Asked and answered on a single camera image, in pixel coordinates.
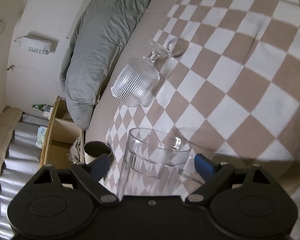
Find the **tall clear glass tumbler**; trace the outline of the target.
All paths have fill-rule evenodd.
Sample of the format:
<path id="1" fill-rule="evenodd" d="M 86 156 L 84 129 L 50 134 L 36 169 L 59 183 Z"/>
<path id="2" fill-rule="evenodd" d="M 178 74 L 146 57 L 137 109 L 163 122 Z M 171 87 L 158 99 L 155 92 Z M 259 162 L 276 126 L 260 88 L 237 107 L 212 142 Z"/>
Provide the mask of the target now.
<path id="1" fill-rule="evenodd" d="M 194 169 L 194 151 L 184 138 L 149 128 L 128 133 L 117 197 L 181 196 L 202 186 Z"/>

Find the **cream paper cup dark inside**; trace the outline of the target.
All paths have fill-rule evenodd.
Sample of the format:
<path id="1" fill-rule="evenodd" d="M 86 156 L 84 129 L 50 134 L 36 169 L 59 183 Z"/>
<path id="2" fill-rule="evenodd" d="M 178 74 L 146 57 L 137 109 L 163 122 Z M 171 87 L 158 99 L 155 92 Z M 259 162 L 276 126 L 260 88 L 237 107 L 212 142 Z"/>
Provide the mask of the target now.
<path id="1" fill-rule="evenodd" d="M 111 156 L 113 153 L 110 145 L 102 141 L 87 142 L 84 145 L 83 150 L 86 164 L 93 162 L 103 154 Z"/>

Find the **wooden bedside shelf unit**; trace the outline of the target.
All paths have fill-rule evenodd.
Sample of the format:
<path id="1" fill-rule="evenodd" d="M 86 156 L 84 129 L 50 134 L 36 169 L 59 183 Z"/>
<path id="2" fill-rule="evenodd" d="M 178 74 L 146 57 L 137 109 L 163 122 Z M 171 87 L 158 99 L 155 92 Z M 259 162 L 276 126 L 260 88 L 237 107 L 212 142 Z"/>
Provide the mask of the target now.
<path id="1" fill-rule="evenodd" d="M 71 119 L 66 101 L 58 96 L 50 115 L 42 148 L 40 166 L 52 164 L 55 168 L 69 168 L 84 162 L 84 131 Z"/>

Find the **tissue pack on shelf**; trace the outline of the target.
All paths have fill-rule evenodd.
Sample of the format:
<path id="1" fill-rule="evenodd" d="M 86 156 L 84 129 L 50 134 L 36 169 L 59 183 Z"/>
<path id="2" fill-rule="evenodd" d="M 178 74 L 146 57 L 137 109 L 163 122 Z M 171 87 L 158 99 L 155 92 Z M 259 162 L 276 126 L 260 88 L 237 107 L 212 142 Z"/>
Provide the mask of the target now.
<path id="1" fill-rule="evenodd" d="M 36 146 L 38 148 L 43 148 L 46 132 L 47 132 L 47 127 L 40 126 L 38 128 L 38 131 L 37 131 L 37 140 L 36 140 Z"/>

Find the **small white box by bottle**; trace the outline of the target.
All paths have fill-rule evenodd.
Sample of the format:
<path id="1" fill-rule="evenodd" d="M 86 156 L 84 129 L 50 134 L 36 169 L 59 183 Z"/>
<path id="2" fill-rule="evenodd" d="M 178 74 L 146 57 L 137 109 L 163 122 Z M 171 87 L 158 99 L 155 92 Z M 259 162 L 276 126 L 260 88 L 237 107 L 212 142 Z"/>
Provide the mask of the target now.
<path id="1" fill-rule="evenodd" d="M 51 112 L 46 112 L 46 111 L 44 111 L 44 112 L 43 112 L 43 117 L 50 119 L 50 117 L 51 117 Z"/>

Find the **grey window curtain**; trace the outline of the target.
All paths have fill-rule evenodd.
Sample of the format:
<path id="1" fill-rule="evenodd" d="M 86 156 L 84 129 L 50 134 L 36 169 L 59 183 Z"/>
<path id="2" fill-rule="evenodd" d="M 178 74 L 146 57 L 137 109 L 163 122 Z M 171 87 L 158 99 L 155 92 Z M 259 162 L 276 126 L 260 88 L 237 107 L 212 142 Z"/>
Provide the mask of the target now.
<path id="1" fill-rule="evenodd" d="M 42 149 L 36 146 L 39 127 L 48 120 L 22 114 L 12 133 L 0 174 L 0 239 L 12 239 L 7 208 L 15 195 L 39 170 Z"/>

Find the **brown white checkered cloth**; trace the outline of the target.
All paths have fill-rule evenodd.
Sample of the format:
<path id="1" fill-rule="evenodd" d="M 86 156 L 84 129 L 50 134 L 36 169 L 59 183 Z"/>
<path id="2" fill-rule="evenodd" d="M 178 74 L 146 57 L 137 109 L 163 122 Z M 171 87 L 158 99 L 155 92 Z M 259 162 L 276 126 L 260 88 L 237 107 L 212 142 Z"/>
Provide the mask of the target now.
<path id="1" fill-rule="evenodd" d="M 115 158 L 104 185 L 117 191 L 131 128 L 173 132 L 214 161 L 261 164 L 296 203 L 300 239 L 300 0 L 178 0 L 154 36 L 173 38 L 183 55 L 159 63 L 148 107 L 102 98 Z"/>

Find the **green glass bottle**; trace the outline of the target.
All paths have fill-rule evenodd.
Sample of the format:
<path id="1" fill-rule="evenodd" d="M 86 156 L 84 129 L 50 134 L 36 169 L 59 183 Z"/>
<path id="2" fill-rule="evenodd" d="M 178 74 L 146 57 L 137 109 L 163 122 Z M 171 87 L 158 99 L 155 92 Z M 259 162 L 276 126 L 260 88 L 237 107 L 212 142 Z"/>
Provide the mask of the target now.
<path id="1" fill-rule="evenodd" d="M 45 104 L 33 104 L 32 108 L 44 112 L 46 110 L 46 105 Z"/>

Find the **ribbed clear stemmed glass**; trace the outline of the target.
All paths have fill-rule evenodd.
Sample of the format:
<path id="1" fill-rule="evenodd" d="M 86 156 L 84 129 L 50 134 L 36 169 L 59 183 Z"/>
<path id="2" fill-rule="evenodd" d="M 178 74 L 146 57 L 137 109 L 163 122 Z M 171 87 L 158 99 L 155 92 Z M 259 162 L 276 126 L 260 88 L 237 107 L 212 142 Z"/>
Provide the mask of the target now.
<path id="1" fill-rule="evenodd" d="M 143 59 L 130 58 L 110 88 L 111 95 L 128 107 L 138 107 L 147 101 L 151 90 L 160 80 L 155 62 L 162 56 L 178 58 L 186 51 L 186 41 L 173 38 L 163 46 L 150 41 L 152 52 Z"/>

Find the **white hanging sweet bag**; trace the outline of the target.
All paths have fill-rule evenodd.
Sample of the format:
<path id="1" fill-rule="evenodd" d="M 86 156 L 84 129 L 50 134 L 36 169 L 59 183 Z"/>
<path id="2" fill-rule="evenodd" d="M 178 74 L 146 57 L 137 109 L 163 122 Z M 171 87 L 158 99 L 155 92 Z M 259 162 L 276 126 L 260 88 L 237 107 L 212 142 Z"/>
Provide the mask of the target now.
<path id="1" fill-rule="evenodd" d="M 53 41 L 29 35 L 18 37 L 15 42 L 19 44 L 20 48 L 41 55 L 49 55 L 53 47 Z"/>

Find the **grey duvet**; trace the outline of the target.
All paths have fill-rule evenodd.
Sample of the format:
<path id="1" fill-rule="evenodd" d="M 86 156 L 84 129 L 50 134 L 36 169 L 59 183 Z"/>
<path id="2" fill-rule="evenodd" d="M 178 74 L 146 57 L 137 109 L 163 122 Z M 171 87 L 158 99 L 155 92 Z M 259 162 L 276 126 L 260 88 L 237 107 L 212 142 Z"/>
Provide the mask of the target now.
<path id="1" fill-rule="evenodd" d="M 70 37 L 59 80 L 74 123 L 89 127 L 94 107 L 151 0 L 91 0 Z"/>

